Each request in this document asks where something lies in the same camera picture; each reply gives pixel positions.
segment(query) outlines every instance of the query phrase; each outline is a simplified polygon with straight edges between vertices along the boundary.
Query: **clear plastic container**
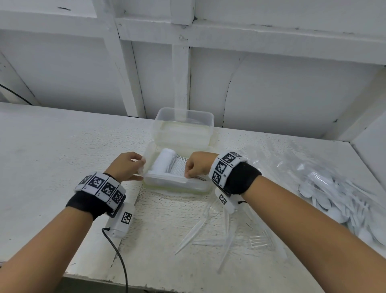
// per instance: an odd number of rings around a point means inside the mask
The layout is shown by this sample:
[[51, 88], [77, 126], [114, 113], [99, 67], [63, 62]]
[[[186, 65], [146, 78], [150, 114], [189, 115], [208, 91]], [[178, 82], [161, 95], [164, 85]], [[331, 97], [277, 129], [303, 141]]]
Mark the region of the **clear plastic container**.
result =
[[187, 179], [183, 176], [155, 174], [152, 166], [163, 149], [171, 149], [178, 156], [189, 158], [195, 151], [210, 151], [214, 116], [209, 112], [162, 108], [152, 127], [152, 137], [146, 148], [143, 167], [145, 187], [167, 195], [186, 196], [191, 193], [210, 192], [213, 184], [208, 179]]

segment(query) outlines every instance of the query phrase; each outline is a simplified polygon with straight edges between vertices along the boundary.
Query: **person's left hand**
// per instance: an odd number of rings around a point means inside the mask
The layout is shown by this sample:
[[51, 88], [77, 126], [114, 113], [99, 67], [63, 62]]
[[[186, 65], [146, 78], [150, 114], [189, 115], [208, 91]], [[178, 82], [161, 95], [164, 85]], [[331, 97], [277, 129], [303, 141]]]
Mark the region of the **person's left hand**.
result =
[[143, 180], [142, 176], [134, 175], [145, 164], [145, 158], [134, 152], [120, 154], [106, 169], [105, 173], [113, 176], [119, 183], [127, 180]]

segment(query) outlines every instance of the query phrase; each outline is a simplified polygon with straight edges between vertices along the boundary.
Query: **white tabletop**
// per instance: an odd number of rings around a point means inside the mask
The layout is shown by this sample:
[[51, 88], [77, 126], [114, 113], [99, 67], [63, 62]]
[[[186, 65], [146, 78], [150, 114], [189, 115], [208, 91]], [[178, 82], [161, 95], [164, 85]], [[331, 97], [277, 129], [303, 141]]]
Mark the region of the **white tabletop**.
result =
[[[0, 125], [2, 262], [64, 208], [83, 175], [106, 169], [122, 152], [143, 153], [151, 141], [152, 120], [0, 103]], [[211, 144], [238, 150], [251, 144], [264, 148], [268, 141], [278, 151], [293, 141], [386, 198], [346, 142], [215, 128]], [[191, 245], [174, 256], [208, 198], [163, 196], [141, 188], [140, 182], [124, 187], [128, 200], [136, 201], [134, 222], [119, 247], [130, 286], [176, 292], [322, 292], [291, 254], [284, 262], [275, 252], [233, 247], [221, 274], [216, 273], [220, 248]], [[121, 263], [101, 233], [106, 222], [107, 216], [94, 222], [67, 275], [124, 284]], [[221, 223], [221, 217], [214, 219], [203, 234], [222, 235]]]

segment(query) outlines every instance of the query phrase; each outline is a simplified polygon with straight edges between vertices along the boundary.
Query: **transparent plastic lid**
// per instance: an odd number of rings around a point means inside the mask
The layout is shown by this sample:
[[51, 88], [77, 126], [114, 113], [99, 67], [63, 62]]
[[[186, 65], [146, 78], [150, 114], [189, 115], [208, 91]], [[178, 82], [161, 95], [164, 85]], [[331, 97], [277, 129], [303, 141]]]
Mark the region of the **transparent plastic lid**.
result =
[[157, 143], [205, 149], [213, 134], [214, 115], [209, 112], [162, 108], [153, 123]]

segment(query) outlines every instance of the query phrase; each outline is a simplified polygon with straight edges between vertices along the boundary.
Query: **person's left arm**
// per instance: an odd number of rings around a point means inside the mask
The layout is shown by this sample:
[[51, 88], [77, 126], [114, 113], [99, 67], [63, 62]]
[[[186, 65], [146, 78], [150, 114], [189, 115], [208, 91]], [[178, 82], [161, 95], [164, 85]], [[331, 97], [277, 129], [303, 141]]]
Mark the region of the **person's left arm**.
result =
[[[119, 182], [142, 180], [134, 175], [144, 164], [141, 159], [134, 152], [120, 154], [105, 173]], [[92, 223], [89, 212], [70, 206], [62, 210], [0, 269], [0, 293], [52, 292]]]

